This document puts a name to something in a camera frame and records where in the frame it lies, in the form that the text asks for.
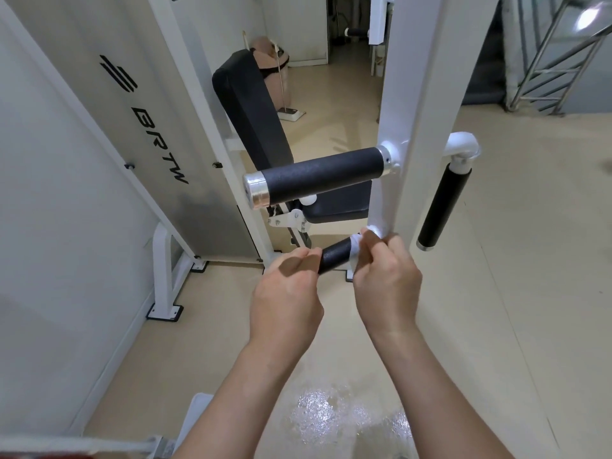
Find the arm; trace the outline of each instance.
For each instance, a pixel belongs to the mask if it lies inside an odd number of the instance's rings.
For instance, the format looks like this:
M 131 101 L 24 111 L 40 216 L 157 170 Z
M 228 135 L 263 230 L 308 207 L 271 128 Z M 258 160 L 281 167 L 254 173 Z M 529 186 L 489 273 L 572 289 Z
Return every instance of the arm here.
M 417 328 L 422 276 L 402 239 L 362 233 L 353 277 L 357 310 L 400 395 L 419 457 L 512 459 Z
M 175 459 L 253 457 L 280 391 L 323 318 L 320 260 L 320 248 L 298 248 L 266 270 L 253 292 L 249 342 Z

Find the left hand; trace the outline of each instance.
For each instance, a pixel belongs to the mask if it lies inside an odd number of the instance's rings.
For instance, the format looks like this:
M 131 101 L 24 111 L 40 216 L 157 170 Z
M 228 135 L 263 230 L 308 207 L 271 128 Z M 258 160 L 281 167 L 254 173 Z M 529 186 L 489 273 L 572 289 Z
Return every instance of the left hand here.
M 310 347 L 323 318 L 317 295 L 322 250 L 297 248 L 272 262 L 251 301 L 249 345 L 295 365 Z

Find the black seat cushion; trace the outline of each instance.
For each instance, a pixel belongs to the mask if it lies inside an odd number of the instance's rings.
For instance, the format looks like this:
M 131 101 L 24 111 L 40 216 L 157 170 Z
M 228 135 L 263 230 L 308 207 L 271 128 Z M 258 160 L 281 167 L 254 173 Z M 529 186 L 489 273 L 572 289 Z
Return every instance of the black seat cushion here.
M 317 201 L 302 206 L 306 220 L 313 224 L 340 220 L 364 219 L 368 216 L 372 181 L 349 185 L 331 192 L 319 193 Z
M 258 171 L 293 164 L 291 147 L 253 53 L 235 52 L 212 75 L 212 87 Z

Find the hand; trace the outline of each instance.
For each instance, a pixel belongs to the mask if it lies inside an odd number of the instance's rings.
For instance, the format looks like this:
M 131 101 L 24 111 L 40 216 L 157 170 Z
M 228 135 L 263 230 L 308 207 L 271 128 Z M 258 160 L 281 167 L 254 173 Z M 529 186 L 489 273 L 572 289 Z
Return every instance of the hand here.
M 362 229 L 353 286 L 357 311 L 370 338 L 417 331 L 422 274 L 397 234 L 384 240 Z
M 249 344 L 296 364 L 323 318 L 317 295 L 322 250 L 297 248 L 272 262 L 253 292 Z

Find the black upholstered backrest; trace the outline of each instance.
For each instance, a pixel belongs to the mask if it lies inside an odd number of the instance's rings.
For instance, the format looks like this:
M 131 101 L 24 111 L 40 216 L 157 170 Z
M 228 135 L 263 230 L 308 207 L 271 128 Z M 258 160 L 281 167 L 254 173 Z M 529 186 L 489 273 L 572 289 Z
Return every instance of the black upholstered backrest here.
M 212 75 L 212 86 L 258 171 L 293 164 L 253 53 L 246 49 L 234 53 Z

